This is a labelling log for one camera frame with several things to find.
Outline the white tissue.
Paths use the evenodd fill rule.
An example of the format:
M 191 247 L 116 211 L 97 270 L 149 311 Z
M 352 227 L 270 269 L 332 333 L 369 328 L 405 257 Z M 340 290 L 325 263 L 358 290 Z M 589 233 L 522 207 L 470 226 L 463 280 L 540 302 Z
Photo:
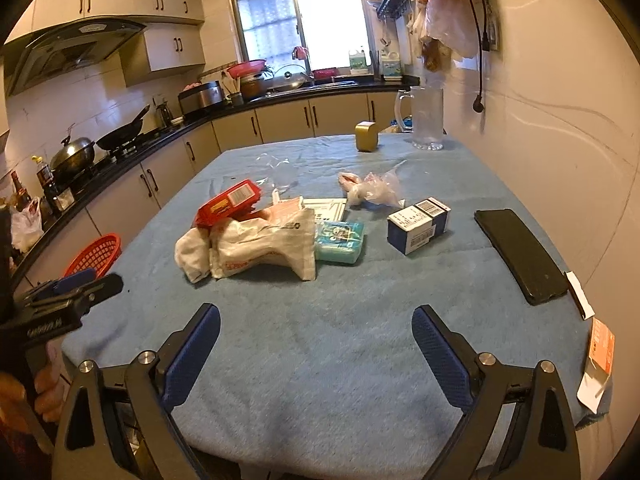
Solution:
M 209 230 L 192 228 L 175 244 L 175 263 L 186 279 L 196 284 L 210 277 Z

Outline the red cardboard box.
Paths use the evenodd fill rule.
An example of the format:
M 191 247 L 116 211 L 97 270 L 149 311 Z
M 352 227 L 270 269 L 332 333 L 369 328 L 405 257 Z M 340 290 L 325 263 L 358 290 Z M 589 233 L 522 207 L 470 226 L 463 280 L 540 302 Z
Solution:
M 225 218 L 251 211 L 262 197 L 262 191 L 252 180 L 245 179 L 227 188 L 203 204 L 195 214 L 193 225 L 208 229 Z

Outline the white paper bag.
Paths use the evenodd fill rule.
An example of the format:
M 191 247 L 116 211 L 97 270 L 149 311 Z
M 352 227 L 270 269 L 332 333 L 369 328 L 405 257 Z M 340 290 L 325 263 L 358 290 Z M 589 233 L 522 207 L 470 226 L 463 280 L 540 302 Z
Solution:
M 209 235 L 213 278 L 230 278 L 258 266 L 290 268 L 302 281 L 316 278 L 314 210 L 286 200 L 262 211 L 265 217 L 228 219 Z

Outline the clear plastic wrapper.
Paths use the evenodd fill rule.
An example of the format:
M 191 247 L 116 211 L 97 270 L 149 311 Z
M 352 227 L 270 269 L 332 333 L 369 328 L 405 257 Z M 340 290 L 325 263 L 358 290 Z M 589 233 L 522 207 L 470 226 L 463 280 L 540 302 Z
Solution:
M 287 157 L 277 158 L 274 155 L 262 153 L 255 159 L 250 180 L 268 196 L 273 192 L 282 195 L 292 191 L 298 185 L 298 171 Z

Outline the white blue carton box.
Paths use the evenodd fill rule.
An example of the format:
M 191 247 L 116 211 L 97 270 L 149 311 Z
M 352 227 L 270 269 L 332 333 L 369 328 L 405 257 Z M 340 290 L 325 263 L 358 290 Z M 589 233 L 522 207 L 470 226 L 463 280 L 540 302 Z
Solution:
M 398 210 L 387 217 L 387 241 L 408 256 L 446 232 L 450 211 L 435 197 Z

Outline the teal tissue pack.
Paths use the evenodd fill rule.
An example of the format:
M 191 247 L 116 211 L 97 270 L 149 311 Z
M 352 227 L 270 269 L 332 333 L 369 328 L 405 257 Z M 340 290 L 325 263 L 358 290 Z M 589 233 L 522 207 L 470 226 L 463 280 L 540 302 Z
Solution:
M 361 222 L 329 222 L 316 225 L 314 255 L 327 263 L 355 264 L 364 245 Z

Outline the pink plastic bag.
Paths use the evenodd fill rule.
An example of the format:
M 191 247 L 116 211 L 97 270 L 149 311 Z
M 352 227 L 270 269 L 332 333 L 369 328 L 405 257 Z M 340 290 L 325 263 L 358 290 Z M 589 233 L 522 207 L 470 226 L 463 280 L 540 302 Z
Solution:
M 405 199 L 401 193 L 397 170 L 403 162 L 393 166 L 384 174 L 369 172 L 364 178 L 349 171 L 341 171 L 337 182 L 346 197 L 346 205 L 359 207 L 364 204 L 386 207 L 403 207 Z

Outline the red plastic basket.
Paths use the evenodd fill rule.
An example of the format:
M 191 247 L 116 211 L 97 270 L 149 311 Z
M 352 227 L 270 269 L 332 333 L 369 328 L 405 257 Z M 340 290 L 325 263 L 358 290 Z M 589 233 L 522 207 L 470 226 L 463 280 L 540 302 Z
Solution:
M 115 233 L 105 234 L 85 247 L 67 266 L 64 278 L 92 269 L 102 278 L 122 254 L 122 239 Z

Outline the white plastic bag on counter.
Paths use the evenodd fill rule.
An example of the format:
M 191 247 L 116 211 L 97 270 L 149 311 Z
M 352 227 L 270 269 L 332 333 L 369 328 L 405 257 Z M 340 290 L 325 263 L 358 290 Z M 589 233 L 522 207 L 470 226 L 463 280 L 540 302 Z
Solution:
M 10 211 L 12 246 L 26 254 L 44 234 L 40 198 L 33 198 L 22 210 L 17 210 L 16 204 L 11 204 Z

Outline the dark soy sauce bottle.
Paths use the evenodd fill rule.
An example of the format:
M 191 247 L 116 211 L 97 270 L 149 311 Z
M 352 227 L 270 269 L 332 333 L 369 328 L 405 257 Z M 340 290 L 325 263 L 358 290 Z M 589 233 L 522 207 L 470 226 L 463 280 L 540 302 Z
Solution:
M 36 164 L 37 178 L 52 214 L 54 214 L 56 218 L 60 218 L 62 209 L 58 203 L 58 191 L 54 184 L 52 171 L 42 156 L 32 155 L 32 161 Z

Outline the red capped sauce bottle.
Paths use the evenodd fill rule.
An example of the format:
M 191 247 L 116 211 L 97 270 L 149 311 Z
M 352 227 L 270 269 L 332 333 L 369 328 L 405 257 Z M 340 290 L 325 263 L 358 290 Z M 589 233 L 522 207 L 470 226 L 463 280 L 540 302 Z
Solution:
M 32 203 L 32 196 L 24 187 L 16 171 L 11 172 L 11 179 L 15 188 L 15 209 L 21 212 Z

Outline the orange white paper slip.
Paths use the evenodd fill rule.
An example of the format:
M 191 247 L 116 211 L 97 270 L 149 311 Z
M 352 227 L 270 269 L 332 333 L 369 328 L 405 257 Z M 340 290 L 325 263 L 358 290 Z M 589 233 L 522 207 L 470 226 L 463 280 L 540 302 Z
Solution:
M 588 352 L 584 374 L 577 390 L 577 399 L 597 414 L 605 389 L 612 376 L 615 335 L 602 321 L 591 319 Z

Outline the steel wok with lid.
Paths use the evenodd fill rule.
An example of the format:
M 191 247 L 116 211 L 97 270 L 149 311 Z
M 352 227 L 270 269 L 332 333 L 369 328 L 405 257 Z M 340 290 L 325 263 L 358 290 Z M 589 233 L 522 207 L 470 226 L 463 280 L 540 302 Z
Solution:
M 81 136 L 73 139 L 68 134 L 62 141 L 62 148 L 52 157 L 50 168 L 55 179 L 70 179 L 91 167 L 96 151 L 94 142 Z

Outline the black frying pan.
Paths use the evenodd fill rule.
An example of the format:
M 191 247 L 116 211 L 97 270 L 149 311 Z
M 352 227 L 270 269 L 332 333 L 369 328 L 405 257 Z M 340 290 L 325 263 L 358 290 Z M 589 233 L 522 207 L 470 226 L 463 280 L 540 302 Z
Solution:
M 111 152 L 117 150 L 122 145 L 130 142 L 134 139 L 141 131 L 143 118 L 146 114 L 149 113 L 150 106 L 147 105 L 145 108 L 140 110 L 140 113 L 131 121 L 127 122 L 125 125 L 118 127 L 117 129 L 107 133 L 105 136 L 101 136 L 99 140 L 96 141 L 96 145 L 103 151 Z

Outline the black smartphone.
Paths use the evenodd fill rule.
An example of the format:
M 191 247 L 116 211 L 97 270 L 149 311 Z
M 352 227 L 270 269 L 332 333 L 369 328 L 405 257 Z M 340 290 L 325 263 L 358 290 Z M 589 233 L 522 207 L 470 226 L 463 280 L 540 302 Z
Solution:
M 544 304 L 567 293 L 566 277 L 512 209 L 477 210 L 474 220 L 510 270 L 531 306 Z

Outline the silver rice cooker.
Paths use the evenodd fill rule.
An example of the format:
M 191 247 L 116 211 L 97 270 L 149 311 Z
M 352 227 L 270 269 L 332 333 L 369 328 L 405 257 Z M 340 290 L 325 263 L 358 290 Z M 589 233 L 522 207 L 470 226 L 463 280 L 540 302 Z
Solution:
M 178 103 L 185 122 L 192 122 L 212 110 L 224 106 L 224 88 L 218 80 L 191 84 L 178 94 Z

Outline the range hood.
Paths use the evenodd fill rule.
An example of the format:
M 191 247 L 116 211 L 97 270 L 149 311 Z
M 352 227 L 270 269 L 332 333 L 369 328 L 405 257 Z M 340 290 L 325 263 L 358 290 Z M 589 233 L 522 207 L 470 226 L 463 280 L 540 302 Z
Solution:
M 90 18 L 52 27 L 32 39 L 2 48 L 6 95 L 16 96 L 43 82 L 99 64 L 145 29 L 126 18 Z

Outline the blue table cloth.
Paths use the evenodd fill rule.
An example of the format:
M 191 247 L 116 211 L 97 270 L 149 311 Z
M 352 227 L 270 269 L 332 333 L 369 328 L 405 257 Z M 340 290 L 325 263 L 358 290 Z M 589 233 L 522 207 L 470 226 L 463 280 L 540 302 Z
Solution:
M 322 264 L 302 281 L 282 266 L 190 283 L 174 247 L 195 211 L 235 179 L 259 174 L 266 156 L 290 160 L 295 192 L 340 194 L 337 175 L 399 170 L 409 203 L 436 197 L 450 209 L 446 233 L 411 255 L 388 244 L 386 212 L 359 209 L 366 228 L 354 266 Z M 549 237 L 525 206 L 469 150 L 414 148 L 384 136 L 370 154 L 348 136 L 232 150 L 191 180 L 128 245 L 114 269 L 124 290 L 93 309 L 63 344 L 73 362 L 127 363 L 157 348 L 204 302 L 221 314 L 220 336 L 186 403 L 174 411 L 199 450 L 244 465 L 311 478 L 422 477 L 460 417 L 411 333 L 429 304 L 478 351 L 506 364 L 553 362 L 574 423 L 590 411 L 576 392 L 589 326 L 570 296 L 531 306 L 474 214 L 511 209 L 542 244 Z

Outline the red plastic basin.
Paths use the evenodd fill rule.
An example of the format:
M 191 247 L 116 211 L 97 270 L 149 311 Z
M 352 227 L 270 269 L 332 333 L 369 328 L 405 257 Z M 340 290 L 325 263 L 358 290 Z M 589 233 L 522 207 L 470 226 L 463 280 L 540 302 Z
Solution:
M 265 60 L 250 60 L 242 63 L 236 63 L 227 70 L 228 75 L 233 79 L 239 79 L 245 76 L 256 75 L 266 68 Z

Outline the gold metal tin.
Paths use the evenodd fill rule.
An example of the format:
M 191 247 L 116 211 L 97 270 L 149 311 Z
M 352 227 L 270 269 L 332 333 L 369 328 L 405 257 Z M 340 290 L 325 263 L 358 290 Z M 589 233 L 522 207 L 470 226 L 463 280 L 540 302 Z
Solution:
M 378 148 L 378 132 L 375 122 L 358 122 L 355 127 L 356 148 L 360 152 L 371 153 Z

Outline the clear plastic pitcher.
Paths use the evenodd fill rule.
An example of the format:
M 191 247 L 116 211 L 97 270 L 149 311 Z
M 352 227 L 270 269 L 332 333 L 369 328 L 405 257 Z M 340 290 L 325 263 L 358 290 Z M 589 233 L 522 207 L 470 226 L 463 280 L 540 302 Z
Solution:
M 408 100 L 411 126 L 405 125 L 401 115 L 402 102 Z M 416 148 L 440 151 L 444 147 L 444 90 L 435 87 L 414 86 L 399 90 L 395 98 L 394 114 L 398 128 L 411 136 Z

